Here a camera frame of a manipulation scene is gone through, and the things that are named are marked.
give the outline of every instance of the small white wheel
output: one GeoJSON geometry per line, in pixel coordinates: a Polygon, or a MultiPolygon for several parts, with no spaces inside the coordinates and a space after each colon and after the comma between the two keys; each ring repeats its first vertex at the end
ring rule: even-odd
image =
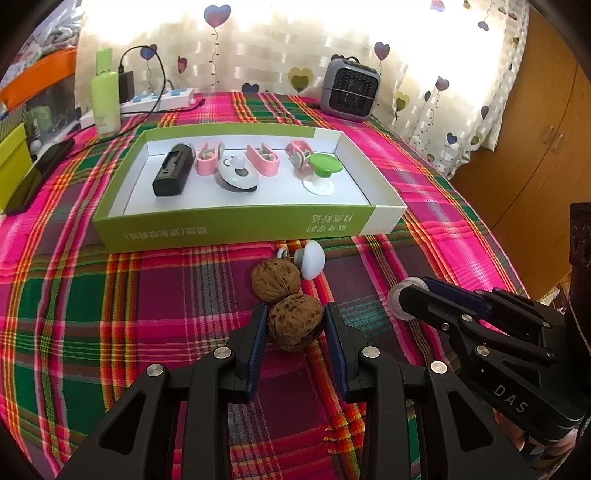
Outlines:
{"type": "Polygon", "coordinates": [[[285,247],[281,247],[279,250],[277,250],[277,258],[285,258],[287,257],[287,254],[289,253],[289,250],[285,247]]]}
{"type": "Polygon", "coordinates": [[[424,290],[429,290],[427,284],[418,277],[408,277],[402,280],[402,282],[397,283],[395,286],[390,289],[388,293],[388,307],[390,307],[390,311],[394,314],[394,316],[400,320],[404,320],[405,322],[409,322],[414,318],[413,315],[406,313],[402,307],[400,306],[400,291],[403,288],[406,288],[410,285],[416,285],[424,290]]]}

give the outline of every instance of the plaid bedspread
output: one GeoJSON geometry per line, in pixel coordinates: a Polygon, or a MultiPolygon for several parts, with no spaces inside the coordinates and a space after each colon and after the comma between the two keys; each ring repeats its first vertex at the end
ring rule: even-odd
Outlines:
{"type": "MultiPolygon", "coordinates": [[[[444,335],[389,312],[388,290],[403,278],[436,275],[469,289],[523,292],[474,210],[374,121],[340,121],[296,96],[218,93],[205,95],[194,112],[153,115],[134,134],[221,121],[342,130],[398,189],[408,210],[391,234],[320,241],[326,268],[302,283],[323,304],[337,302],[350,325],[397,359],[416,365],[456,359],[444,335]]],[[[76,148],[94,142],[93,134],[80,134],[76,148]]],[[[245,325],[257,303],[252,267],[279,247],[293,251],[303,243],[109,255],[92,215],[134,134],[66,162],[26,214],[0,225],[0,414],[47,478],[147,366],[195,362],[245,325]]],[[[364,415],[365,405],[339,401],[324,336],[297,354],[269,342],[256,400],[229,407],[233,477],[355,479],[364,415]]],[[[408,422],[419,476],[412,403],[408,422]]]]}

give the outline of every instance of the yellow box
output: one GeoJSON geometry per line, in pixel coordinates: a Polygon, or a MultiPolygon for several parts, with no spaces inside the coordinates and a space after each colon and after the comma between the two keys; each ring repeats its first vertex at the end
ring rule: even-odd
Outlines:
{"type": "Polygon", "coordinates": [[[32,166],[25,126],[20,124],[0,143],[0,212],[32,166]]]}

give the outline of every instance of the lotion bottle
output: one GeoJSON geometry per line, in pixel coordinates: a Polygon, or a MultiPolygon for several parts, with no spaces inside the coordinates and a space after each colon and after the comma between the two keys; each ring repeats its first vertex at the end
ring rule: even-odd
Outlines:
{"type": "Polygon", "coordinates": [[[99,137],[110,137],[121,130],[119,75],[111,70],[113,49],[96,53],[96,77],[90,82],[90,102],[99,137]]]}

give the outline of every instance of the cabinet door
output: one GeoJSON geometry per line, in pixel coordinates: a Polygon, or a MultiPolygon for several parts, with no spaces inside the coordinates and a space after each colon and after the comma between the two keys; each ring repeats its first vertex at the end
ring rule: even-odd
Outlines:
{"type": "Polygon", "coordinates": [[[498,145],[480,148],[458,168],[453,186],[493,228],[517,198],[556,134],[577,63],[556,29],[531,11],[527,44],[511,90],[498,145]]]}
{"type": "Polygon", "coordinates": [[[569,271],[569,206],[591,201],[591,84],[577,70],[573,93],[539,168],[493,229],[532,298],[569,271]]]}

